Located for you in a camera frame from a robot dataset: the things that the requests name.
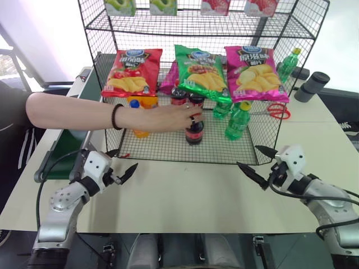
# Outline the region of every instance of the red scissors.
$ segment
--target red scissors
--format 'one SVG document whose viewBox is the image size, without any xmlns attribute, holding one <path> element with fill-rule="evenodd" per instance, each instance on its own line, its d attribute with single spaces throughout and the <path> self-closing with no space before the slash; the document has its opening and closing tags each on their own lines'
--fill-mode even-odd
<svg viewBox="0 0 359 269">
<path fill-rule="evenodd" d="M 273 103 L 267 107 L 267 112 L 254 112 L 252 115 L 263 115 L 268 114 L 276 119 L 289 119 L 291 117 L 291 112 L 287 107 L 280 103 Z"/>
</svg>

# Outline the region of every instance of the snack package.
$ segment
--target snack package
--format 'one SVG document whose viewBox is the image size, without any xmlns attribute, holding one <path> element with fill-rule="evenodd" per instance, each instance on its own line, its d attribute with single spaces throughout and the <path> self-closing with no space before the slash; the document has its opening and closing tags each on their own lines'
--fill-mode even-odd
<svg viewBox="0 0 359 269">
<path fill-rule="evenodd" d="M 275 70 L 272 49 L 254 46 L 224 48 L 228 59 L 228 86 L 234 103 L 242 100 L 289 102 Z"/>
<path fill-rule="evenodd" d="M 230 2 L 231 0 L 202 0 L 201 14 L 226 16 Z"/>
<path fill-rule="evenodd" d="M 175 45 L 179 70 L 178 88 L 204 95 L 214 101 L 231 103 L 218 55 Z"/>
<path fill-rule="evenodd" d="M 171 91 L 177 79 L 178 79 L 178 65 L 176 61 L 173 61 L 169 72 L 164 78 L 164 81 L 159 86 L 159 90 L 164 94 L 171 95 Z"/>
<path fill-rule="evenodd" d="M 118 50 L 103 97 L 155 96 L 162 49 Z"/>
<path fill-rule="evenodd" d="M 105 0 L 109 16 L 134 16 L 136 13 L 135 0 Z"/>
<path fill-rule="evenodd" d="M 151 15 L 177 15 L 177 0 L 150 0 Z"/>
<path fill-rule="evenodd" d="M 247 0 L 245 14 L 255 17 L 273 17 L 279 0 Z"/>
</svg>

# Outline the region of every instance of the wire mesh basket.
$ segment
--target wire mesh basket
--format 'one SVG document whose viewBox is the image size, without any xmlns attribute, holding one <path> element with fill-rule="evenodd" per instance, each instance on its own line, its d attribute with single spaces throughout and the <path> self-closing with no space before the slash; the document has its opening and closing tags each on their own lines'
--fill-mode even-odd
<svg viewBox="0 0 359 269">
<path fill-rule="evenodd" d="M 136 0 L 132 17 L 108 16 L 104 0 L 79 0 L 82 22 L 96 74 L 104 87 L 117 49 L 162 48 L 159 82 L 174 60 L 174 45 L 199 48 L 225 55 L 224 46 L 254 45 L 274 49 L 274 60 L 281 62 L 293 48 L 301 48 L 298 66 L 302 68 L 319 34 L 327 0 L 281 0 L 273 17 L 250 17 L 244 13 L 246 0 L 232 0 L 228 16 L 204 16 L 200 0 L 178 0 L 177 16 L 152 16 L 149 0 Z M 296 80 L 290 78 L 284 88 L 290 94 Z M 111 104 L 127 106 L 126 99 L 105 98 Z M 159 97 L 159 105 L 169 98 Z M 268 101 L 254 101 L 251 111 L 265 111 Z M 204 104 L 205 132 L 199 145 L 190 146 L 184 131 L 151 133 L 138 139 L 131 130 L 105 132 L 107 150 L 119 149 L 117 157 L 133 159 L 190 161 L 200 163 L 259 165 L 270 162 L 254 145 L 275 147 L 281 120 L 253 115 L 238 141 L 226 140 L 228 118 L 217 120 L 211 110 L 215 103 Z"/>
</svg>

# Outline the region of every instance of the finger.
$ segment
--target finger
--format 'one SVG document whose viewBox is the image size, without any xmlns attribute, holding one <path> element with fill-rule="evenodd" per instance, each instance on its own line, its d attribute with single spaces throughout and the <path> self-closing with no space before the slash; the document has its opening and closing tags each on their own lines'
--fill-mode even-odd
<svg viewBox="0 0 359 269">
<path fill-rule="evenodd" d="M 201 113 L 202 113 L 202 108 L 200 108 L 199 106 L 194 106 L 194 107 L 188 108 L 184 111 L 185 117 L 190 117 L 192 115 L 201 114 Z"/>
<path fill-rule="evenodd" d="M 197 123 L 197 122 L 201 122 L 201 121 L 203 121 L 204 120 L 204 117 L 203 117 L 203 115 L 197 115 L 197 116 L 193 116 L 193 118 L 194 118 L 194 122 L 195 123 Z M 191 125 L 193 124 L 193 121 L 192 121 L 192 119 L 191 118 L 188 118 L 188 120 L 187 120 L 187 125 L 186 125 L 186 128 L 190 128 L 191 127 Z"/>
<path fill-rule="evenodd" d="M 191 104 L 191 103 L 185 103 L 185 104 L 183 104 L 183 105 L 180 105 L 179 106 L 181 109 L 190 109 L 190 108 L 193 108 L 194 106 L 193 106 L 193 104 Z"/>
</svg>

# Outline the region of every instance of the green chip bag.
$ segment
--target green chip bag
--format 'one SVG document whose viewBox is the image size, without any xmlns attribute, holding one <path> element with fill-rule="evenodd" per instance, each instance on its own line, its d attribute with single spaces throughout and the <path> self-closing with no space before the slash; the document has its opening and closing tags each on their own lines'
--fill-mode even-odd
<svg viewBox="0 0 359 269">
<path fill-rule="evenodd" d="M 204 95 L 220 103 L 231 103 L 218 55 L 175 45 L 181 90 Z"/>
</svg>

